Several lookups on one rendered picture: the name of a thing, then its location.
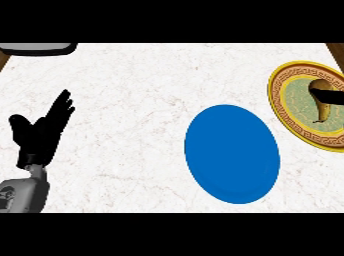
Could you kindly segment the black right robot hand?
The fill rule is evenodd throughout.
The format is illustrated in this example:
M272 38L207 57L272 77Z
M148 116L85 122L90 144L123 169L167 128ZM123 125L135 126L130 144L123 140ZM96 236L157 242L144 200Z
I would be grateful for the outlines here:
M334 90L325 79L318 79L309 86L309 92L321 103L344 106L344 91Z

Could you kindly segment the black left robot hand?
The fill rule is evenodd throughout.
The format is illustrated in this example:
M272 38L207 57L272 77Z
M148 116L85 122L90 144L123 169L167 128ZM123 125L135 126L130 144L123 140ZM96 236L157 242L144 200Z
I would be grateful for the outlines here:
M55 100L48 115L36 123L31 123L20 114L11 116L9 123L14 132L14 141L20 146L17 166L21 169L33 164L42 166L51 164L61 135L74 111L71 92L64 90Z

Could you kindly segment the yellow patterned plate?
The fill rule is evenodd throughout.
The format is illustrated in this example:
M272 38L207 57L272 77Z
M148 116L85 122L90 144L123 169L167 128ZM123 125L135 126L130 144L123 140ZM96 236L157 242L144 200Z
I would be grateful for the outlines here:
M328 120L321 123L309 84L325 79L334 90L344 91L344 74L310 61L285 63L269 79L269 101L275 114L294 135L315 147L344 153L344 106L331 105Z

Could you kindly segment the blue plate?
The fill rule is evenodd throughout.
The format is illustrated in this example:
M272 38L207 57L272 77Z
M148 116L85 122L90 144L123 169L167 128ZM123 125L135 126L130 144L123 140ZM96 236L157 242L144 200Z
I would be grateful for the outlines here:
M185 155L198 184L222 201L247 204L272 190L281 167L278 143L263 120L243 107L216 105L197 115Z

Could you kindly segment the grey appliance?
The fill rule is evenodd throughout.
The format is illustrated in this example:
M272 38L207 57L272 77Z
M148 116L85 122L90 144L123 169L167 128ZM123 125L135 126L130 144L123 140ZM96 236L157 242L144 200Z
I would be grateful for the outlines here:
M15 56L68 55L77 49L77 43L0 43L0 50Z

